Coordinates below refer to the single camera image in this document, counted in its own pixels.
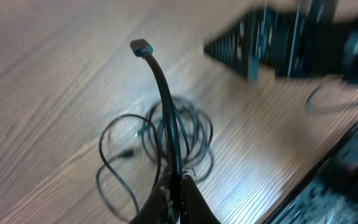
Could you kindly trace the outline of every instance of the cable plug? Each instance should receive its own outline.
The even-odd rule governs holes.
[[[133,40],[129,44],[136,57],[143,57],[144,52],[153,53],[152,46],[144,39]]]
[[[140,148],[126,149],[118,155],[120,159],[131,159],[141,153]]]

